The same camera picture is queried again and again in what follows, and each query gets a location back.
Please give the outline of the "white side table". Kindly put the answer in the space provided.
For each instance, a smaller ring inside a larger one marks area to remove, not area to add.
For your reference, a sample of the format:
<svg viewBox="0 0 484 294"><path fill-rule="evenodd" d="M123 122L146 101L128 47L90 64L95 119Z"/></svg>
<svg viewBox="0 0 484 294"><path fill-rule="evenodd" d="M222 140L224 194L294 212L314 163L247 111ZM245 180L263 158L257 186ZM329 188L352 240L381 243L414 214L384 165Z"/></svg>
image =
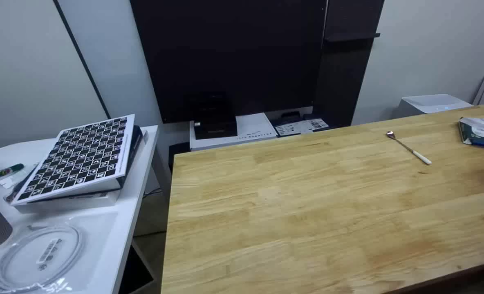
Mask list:
<svg viewBox="0 0 484 294"><path fill-rule="evenodd" d="M149 181L159 127L142 129L118 198L106 206L25 212L7 198L26 171L0 181L0 212L13 225L0 245L0 294L118 294Z"/></svg>

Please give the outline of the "small black box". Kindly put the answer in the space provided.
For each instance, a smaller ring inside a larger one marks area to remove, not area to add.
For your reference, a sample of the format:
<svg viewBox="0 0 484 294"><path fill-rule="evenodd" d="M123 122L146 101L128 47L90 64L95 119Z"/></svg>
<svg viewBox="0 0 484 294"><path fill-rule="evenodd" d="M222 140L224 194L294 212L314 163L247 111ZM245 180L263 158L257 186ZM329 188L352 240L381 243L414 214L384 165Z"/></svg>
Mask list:
<svg viewBox="0 0 484 294"><path fill-rule="evenodd" d="M204 100L196 104L193 131L198 139L231 137L237 122L227 100Z"/></svg>

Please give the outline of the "large black monitor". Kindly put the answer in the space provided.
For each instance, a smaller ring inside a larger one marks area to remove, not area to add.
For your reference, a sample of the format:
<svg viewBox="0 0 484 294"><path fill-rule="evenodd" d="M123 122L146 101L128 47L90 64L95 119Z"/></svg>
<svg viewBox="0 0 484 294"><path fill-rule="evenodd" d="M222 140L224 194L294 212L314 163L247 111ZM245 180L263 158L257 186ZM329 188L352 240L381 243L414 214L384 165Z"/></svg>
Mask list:
<svg viewBox="0 0 484 294"><path fill-rule="evenodd" d="M237 114L312 103L325 0L129 0L165 122L221 96Z"/></svg>

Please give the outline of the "green marker pen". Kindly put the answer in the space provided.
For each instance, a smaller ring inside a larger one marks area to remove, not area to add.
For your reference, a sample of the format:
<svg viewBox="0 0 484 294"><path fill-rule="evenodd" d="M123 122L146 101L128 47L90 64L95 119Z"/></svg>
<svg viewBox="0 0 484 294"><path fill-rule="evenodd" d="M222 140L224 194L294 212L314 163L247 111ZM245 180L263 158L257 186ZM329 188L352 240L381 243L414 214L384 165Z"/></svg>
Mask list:
<svg viewBox="0 0 484 294"><path fill-rule="evenodd" d="M13 175L13 173L16 173L16 171L20 171L20 170L23 170L23 168L25 168L23 163L16 163L16 165L11 165L11 167L8 167L8 168L3 168L3 170L0 170L0 178L2 178L2 176L7 176L7 175Z"/></svg>

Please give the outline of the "white keyboard device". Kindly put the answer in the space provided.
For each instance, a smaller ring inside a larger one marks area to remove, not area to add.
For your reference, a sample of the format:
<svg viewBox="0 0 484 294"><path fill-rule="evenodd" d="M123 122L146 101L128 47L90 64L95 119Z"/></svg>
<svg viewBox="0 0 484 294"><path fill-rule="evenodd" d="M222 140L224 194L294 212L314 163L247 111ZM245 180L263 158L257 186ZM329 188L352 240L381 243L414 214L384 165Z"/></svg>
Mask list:
<svg viewBox="0 0 484 294"><path fill-rule="evenodd" d="M327 127L329 127L329 124L324 119L316 118L316 119L304 119L304 121L296 121L296 122L276 126L276 132L281 137L284 137L284 136L317 132L317 131L322 131Z"/></svg>

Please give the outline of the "white handled metal spoon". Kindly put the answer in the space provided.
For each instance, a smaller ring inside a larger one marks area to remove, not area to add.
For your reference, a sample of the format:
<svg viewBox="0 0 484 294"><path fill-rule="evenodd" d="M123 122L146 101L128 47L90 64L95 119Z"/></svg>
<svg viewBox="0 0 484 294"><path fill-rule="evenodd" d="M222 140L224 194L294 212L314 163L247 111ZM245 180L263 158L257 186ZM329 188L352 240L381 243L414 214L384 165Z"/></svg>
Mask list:
<svg viewBox="0 0 484 294"><path fill-rule="evenodd" d="M402 140L397 139L394 131L388 131L386 132L388 139L392 139L394 142L397 142L401 147L404 147L409 153L412 153L417 160L420 160L423 165L432 165L432 160L427 158L425 155L422 155L420 152L410 149L409 145L405 145Z"/></svg>

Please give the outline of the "white storage bin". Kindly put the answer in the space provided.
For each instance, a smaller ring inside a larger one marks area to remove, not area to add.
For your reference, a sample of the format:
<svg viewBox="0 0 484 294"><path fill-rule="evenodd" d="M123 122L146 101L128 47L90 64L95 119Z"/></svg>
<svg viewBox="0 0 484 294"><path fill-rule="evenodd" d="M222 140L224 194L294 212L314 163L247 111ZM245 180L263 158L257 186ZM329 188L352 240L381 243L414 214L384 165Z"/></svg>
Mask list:
<svg viewBox="0 0 484 294"><path fill-rule="evenodd" d="M461 108L469 108L469 103L448 93L414 95L402 96L392 116L405 118L417 114L433 114Z"/></svg>

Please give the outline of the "white box under monitor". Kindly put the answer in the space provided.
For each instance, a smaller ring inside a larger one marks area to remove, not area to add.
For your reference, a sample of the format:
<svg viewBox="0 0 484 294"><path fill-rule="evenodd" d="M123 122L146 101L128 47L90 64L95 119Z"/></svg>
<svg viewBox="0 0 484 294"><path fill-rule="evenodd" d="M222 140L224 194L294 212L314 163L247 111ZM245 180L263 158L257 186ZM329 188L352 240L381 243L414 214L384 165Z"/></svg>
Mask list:
<svg viewBox="0 0 484 294"><path fill-rule="evenodd" d="M195 134L195 127L190 127L190 149L203 150L257 140L268 140L276 137L276 131L265 113L237 116L235 121L237 134L227 137L198 139Z"/></svg>

